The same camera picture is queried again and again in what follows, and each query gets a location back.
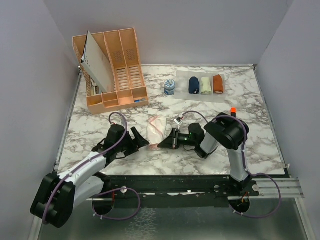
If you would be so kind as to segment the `navy blue underwear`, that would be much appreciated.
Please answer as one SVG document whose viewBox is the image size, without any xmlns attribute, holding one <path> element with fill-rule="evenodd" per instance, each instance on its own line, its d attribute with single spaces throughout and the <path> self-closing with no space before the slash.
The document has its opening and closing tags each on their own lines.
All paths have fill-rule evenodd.
<svg viewBox="0 0 320 240">
<path fill-rule="evenodd" d="M 189 79 L 188 92 L 190 94 L 197 95 L 200 92 L 200 82 L 199 79 L 195 76 Z"/>
</svg>

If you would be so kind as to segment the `white pink underwear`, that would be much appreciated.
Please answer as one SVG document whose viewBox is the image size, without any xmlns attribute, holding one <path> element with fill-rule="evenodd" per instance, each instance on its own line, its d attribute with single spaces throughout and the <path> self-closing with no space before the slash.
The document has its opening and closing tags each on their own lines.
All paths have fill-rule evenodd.
<svg viewBox="0 0 320 240">
<path fill-rule="evenodd" d="M 147 120 L 146 137 L 150 150 L 157 150 L 158 145 L 164 140 L 167 127 L 167 118 L 155 115 Z"/>
</svg>

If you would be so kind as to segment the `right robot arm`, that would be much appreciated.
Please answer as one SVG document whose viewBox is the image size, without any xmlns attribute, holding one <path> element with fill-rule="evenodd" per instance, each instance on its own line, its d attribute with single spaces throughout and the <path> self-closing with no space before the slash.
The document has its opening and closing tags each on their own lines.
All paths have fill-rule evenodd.
<svg viewBox="0 0 320 240">
<path fill-rule="evenodd" d="M 233 108 L 230 114 L 222 112 L 204 127 L 199 123 L 190 124 L 187 134 L 173 128 L 158 147 L 173 150 L 185 146 L 194 147 L 196 154 L 206 159 L 217 150 L 218 145 L 223 146 L 227 150 L 230 163 L 229 189 L 234 195 L 240 196 L 247 191 L 251 181 L 245 156 L 249 132 L 248 125 L 237 118 Z"/>
</svg>

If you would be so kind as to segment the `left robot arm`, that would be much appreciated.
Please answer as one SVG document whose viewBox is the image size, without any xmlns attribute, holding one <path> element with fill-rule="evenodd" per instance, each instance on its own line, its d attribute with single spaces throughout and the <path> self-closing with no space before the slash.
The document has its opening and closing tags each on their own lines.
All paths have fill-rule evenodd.
<svg viewBox="0 0 320 240">
<path fill-rule="evenodd" d="M 113 124 L 84 160 L 60 174 L 52 172 L 43 178 L 30 207 L 31 214 L 44 224 L 60 228 L 73 210 L 90 197 L 109 197 L 115 202 L 116 189 L 100 171 L 116 160 L 118 154 L 128 157 L 149 144 L 135 127 L 127 130 Z"/>
</svg>

